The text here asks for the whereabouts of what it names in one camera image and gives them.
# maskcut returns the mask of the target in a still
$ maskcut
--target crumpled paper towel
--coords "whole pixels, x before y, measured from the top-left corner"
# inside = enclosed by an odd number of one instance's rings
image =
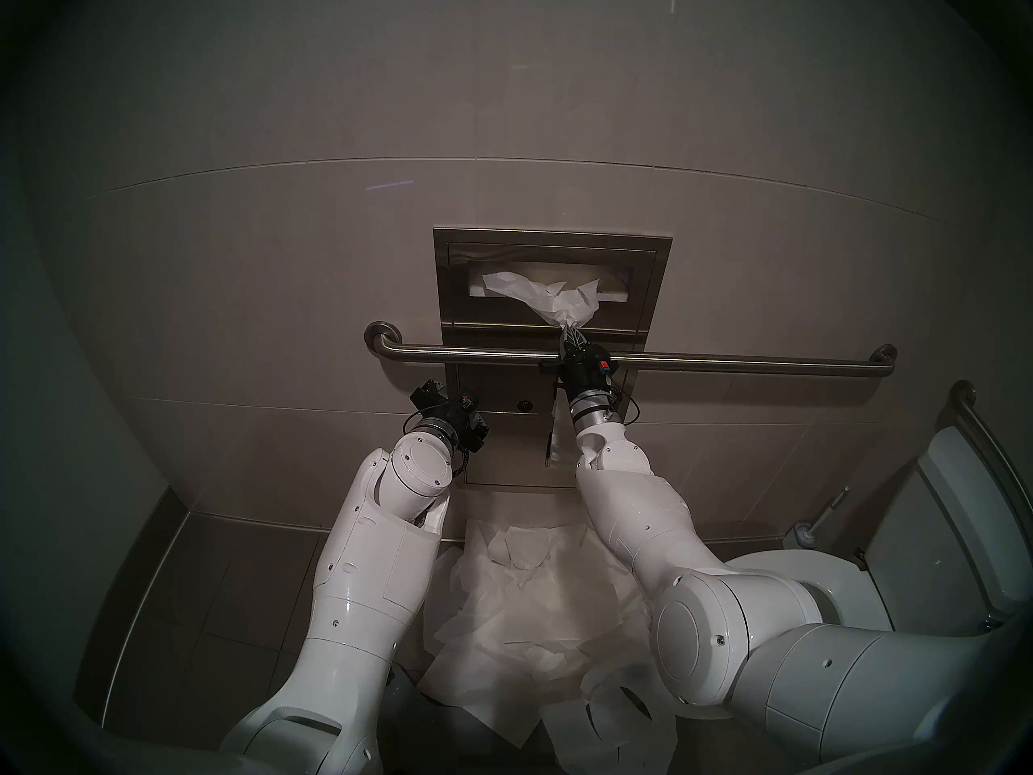
[[[585,525],[471,520],[462,556],[449,550],[434,568],[424,640],[437,657],[419,690],[516,747],[542,719],[567,772],[666,772],[674,699],[650,654],[649,613]]]
[[[599,310],[599,281],[563,290],[566,281],[544,285],[515,272],[484,275],[484,287],[526,303],[550,324],[580,328]]]

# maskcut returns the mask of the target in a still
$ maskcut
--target toilet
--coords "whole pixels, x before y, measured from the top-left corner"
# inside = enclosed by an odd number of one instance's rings
[[[1033,598],[1033,562],[993,475],[961,432],[936,434],[866,551],[868,571],[813,550],[728,561],[804,584],[822,620],[872,630],[970,637]]]

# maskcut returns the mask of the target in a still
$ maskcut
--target tile grout line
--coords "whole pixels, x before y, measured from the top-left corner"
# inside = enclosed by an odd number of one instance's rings
[[[175,547],[177,539],[180,537],[180,533],[187,524],[188,519],[190,519],[189,510],[180,521],[180,526],[176,528],[176,533],[173,534],[173,540],[168,542],[168,547],[165,548],[165,552],[162,554],[161,560],[158,561],[158,567],[154,570],[154,575],[151,576],[151,580],[147,584],[147,589],[144,590],[144,596],[140,598],[139,605],[136,606],[136,611],[132,615],[132,622],[129,623],[129,630],[126,631],[126,638],[122,640],[122,649],[119,650],[119,657],[115,660],[115,670],[112,672],[112,679],[107,682],[107,692],[104,694],[104,708],[100,712],[101,729],[107,720],[107,707],[112,702],[112,691],[115,689],[115,679],[118,678],[119,668],[122,665],[122,657],[125,655],[126,648],[129,646],[129,639],[132,637],[133,630],[136,629],[136,621],[139,619],[140,612],[144,610],[144,603],[147,602],[147,598],[151,594],[151,589],[154,587],[155,581],[158,580],[158,575],[161,572],[161,567],[165,565],[165,560],[168,558],[168,554],[171,552],[173,547]]]
[[[279,528],[281,530],[303,530],[309,533],[321,533],[323,535],[330,535],[331,528],[317,527],[314,528],[311,525],[291,525],[285,522],[270,522],[264,519],[250,519],[249,517],[231,517],[228,514],[213,514],[209,510],[191,510],[191,514],[196,514],[201,517],[212,517],[213,519],[223,519],[227,522],[244,522],[249,525],[262,525],[263,527]]]
[[[226,580],[226,576],[229,574],[229,567],[231,565],[232,565],[232,559],[226,562],[226,568],[222,570],[222,577],[219,578],[219,585],[216,586],[215,588],[215,594],[212,595],[212,601],[208,603],[208,611],[205,612],[205,618],[200,621],[200,629],[197,631],[197,638],[194,639],[193,647],[190,648],[190,655],[187,656],[187,663],[183,670],[183,676],[180,678],[180,686],[176,690],[176,699],[173,701],[174,715],[176,709],[180,705],[180,698],[183,696],[183,689],[186,686],[186,676],[190,670],[190,664],[193,662],[194,653],[197,652],[197,645],[200,644],[200,638],[206,634],[205,625],[208,624],[209,615],[211,615],[212,613],[212,608],[215,606],[215,601],[219,598],[219,590],[222,588],[222,582]],[[215,633],[209,633],[208,636],[215,636]]]
[[[481,155],[459,155],[459,156],[434,156],[434,155],[412,155],[412,156],[401,156],[401,157],[351,157],[351,158],[313,158],[311,160],[283,160],[274,161],[269,163],[247,163],[237,166],[222,166],[217,168],[209,169],[198,169],[196,172],[185,172],[182,174],[168,175],[166,177],[154,178],[153,180],[144,180],[138,183],[130,183],[124,186],[117,186],[115,188],[108,188],[103,191],[97,191],[92,194],[87,194],[86,196],[74,197],[65,203],[65,205],[72,205],[75,202],[86,202],[88,199],[95,199],[97,197],[105,196],[107,194],[118,193],[120,191],[126,191],[131,188],[137,188],[146,185],[155,185],[157,183],[166,183],[175,180],[181,180],[188,177],[199,177],[202,175],[216,175],[226,172],[247,172],[249,169],[259,169],[259,168],[277,168],[281,166],[304,166],[310,164],[320,164],[320,163],[371,163],[371,162],[395,162],[395,161],[447,161],[447,162],[473,162],[477,161],[491,161],[498,163],[564,163],[567,165],[584,165],[584,166],[623,166],[627,168],[643,168],[651,169],[655,172],[675,172],[675,173],[685,173],[692,175],[703,175],[708,177],[722,177],[732,180],[745,180],[755,183],[768,183],[770,185],[785,186],[787,188],[802,188],[807,191],[816,191],[818,193],[829,194],[833,196],[841,196],[847,199],[856,199],[862,203],[869,203],[871,205],[882,206],[883,208],[889,208],[895,211],[901,211],[902,213],[911,214],[913,216],[920,216],[930,221],[935,221],[938,224],[942,224],[947,227],[954,227],[958,229],[965,229],[964,225],[953,224],[944,219],[939,219],[935,216],[930,216],[929,214],[922,213],[921,211],[915,211],[910,208],[904,208],[903,206],[894,205],[891,203],[885,203],[881,199],[874,199],[869,196],[860,196],[859,194],[851,194],[846,191],[837,191],[832,188],[822,188],[820,186],[807,185],[806,183],[793,183],[788,180],[776,180],[773,178],[757,177],[755,175],[737,175],[730,172],[717,172],[714,169],[707,168],[692,168],[687,166],[665,166],[658,165],[655,163],[631,163],[624,161],[609,161],[609,160],[572,160],[567,158],[519,158],[519,157],[493,157],[493,156],[481,156]]]
[[[314,566],[314,562],[315,562],[315,558],[316,558],[316,550],[318,550],[318,549],[319,549],[319,541],[317,539],[316,542],[312,546],[312,552],[309,553],[309,563],[305,567],[305,574],[302,576],[302,584],[301,584],[301,586],[298,587],[298,594],[294,595],[294,605],[293,605],[293,607],[290,610],[290,616],[287,617],[287,626],[283,629],[283,638],[280,639],[280,648],[279,648],[278,654],[276,656],[277,661],[280,660],[279,653],[283,652],[283,644],[284,644],[284,642],[287,641],[287,632],[290,630],[290,620],[292,620],[294,618],[294,611],[298,610],[298,600],[301,598],[302,592],[305,591],[305,581],[307,580],[306,576],[309,574],[309,569]]]
[[[807,430],[805,430],[805,431],[804,431],[803,433],[801,433],[801,434],[800,434],[800,438],[797,438],[797,439],[796,439],[796,443],[792,445],[792,450],[790,450],[790,451],[789,451],[789,455],[787,455],[787,456],[785,457],[785,460],[784,460],[784,461],[782,462],[782,465],[781,465],[781,466],[780,466],[780,467],[778,468],[778,470],[777,470],[777,471],[775,472],[775,474],[774,474],[774,475],[772,475],[772,478],[771,478],[771,479],[770,479],[770,481],[768,482],[768,485],[766,485],[766,486],[764,487],[764,490],[763,490],[762,492],[760,492],[760,496],[759,496],[759,497],[757,497],[757,499],[756,499],[756,501],[755,501],[755,502],[753,503],[753,505],[751,505],[751,506],[750,506],[750,509],[749,509],[748,512],[746,512],[746,516],[745,516],[745,517],[743,517],[742,521],[741,521],[741,522],[739,523],[739,526],[740,526],[740,527],[742,527],[742,526],[743,526],[743,524],[744,524],[744,523],[746,522],[746,520],[748,520],[748,519],[750,518],[750,516],[751,516],[751,515],[753,514],[753,512],[754,512],[754,509],[755,509],[755,508],[757,507],[757,505],[759,505],[759,504],[760,504],[760,500],[762,500],[762,499],[764,498],[764,495],[765,495],[765,494],[768,494],[768,490],[772,488],[772,484],[773,484],[773,483],[775,483],[775,481],[777,481],[777,479],[778,479],[778,476],[779,476],[780,474],[782,474],[782,470],[783,470],[783,469],[785,469],[785,467],[786,467],[786,464],[788,464],[788,463],[789,463],[789,459],[791,459],[791,458],[792,458],[792,456],[793,456],[793,455],[795,454],[795,452],[796,452],[796,448],[797,448],[797,447],[799,447],[799,446],[801,445],[801,443],[803,443],[803,441],[804,441],[804,436],[806,436],[806,435],[807,435],[808,431],[809,431],[809,430],[811,429],[811,427],[812,427],[813,425],[814,425],[814,423],[813,423],[813,422],[811,422],[811,423],[808,423],[808,425],[807,425]]]
[[[372,411],[372,410],[346,410],[344,408],[298,408],[288,405],[248,405],[242,402],[205,402],[204,400],[170,400],[165,397],[137,397],[124,395],[126,400],[140,400],[143,402],[164,402],[176,405],[210,405],[223,408],[253,408],[256,410],[296,410],[312,411],[315,413],[357,413],[361,415],[375,416],[405,416],[403,411]]]

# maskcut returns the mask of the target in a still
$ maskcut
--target toilet seat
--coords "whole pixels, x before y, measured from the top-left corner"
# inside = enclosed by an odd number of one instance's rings
[[[893,630],[889,615],[868,572],[816,550],[766,550],[727,562],[733,569],[762,569],[819,589],[839,614],[840,624]]]

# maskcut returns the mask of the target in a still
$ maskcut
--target paper towel dispenser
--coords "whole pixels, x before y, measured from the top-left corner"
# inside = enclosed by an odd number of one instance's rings
[[[544,230],[436,227],[441,335],[445,344],[537,349],[559,345],[559,331],[528,306],[486,291],[483,275],[516,272],[568,288],[599,279],[599,309],[585,335],[614,351],[645,349],[670,251],[669,238]],[[573,473],[545,466],[553,380],[527,367],[453,364],[449,394],[460,385],[480,399],[492,443],[470,461],[466,483],[574,488]],[[635,372],[618,372],[632,393]]]

